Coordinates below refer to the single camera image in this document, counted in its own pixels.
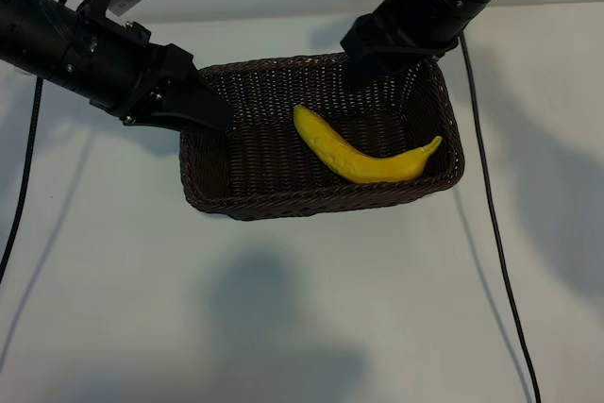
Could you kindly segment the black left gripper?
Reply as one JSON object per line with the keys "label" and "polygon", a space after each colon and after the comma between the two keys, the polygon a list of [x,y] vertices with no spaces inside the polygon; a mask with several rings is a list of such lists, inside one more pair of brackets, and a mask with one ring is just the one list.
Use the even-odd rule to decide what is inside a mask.
{"label": "black left gripper", "polygon": [[182,48],[153,44],[142,25],[118,25],[90,6],[78,11],[75,36],[86,47],[74,71],[77,91],[124,125],[231,129],[231,106],[196,77],[193,56]]}

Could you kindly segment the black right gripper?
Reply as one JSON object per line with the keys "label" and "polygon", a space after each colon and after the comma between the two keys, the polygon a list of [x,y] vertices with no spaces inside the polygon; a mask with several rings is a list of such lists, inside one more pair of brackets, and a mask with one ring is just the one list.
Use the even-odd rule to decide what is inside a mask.
{"label": "black right gripper", "polygon": [[441,56],[455,46],[486,0],[383,0],[357,18],[341,40],[348,61],[345,86],[367,88],[376,69],[403,69],[377,81],[380,88],[412,88],[421,59]]}

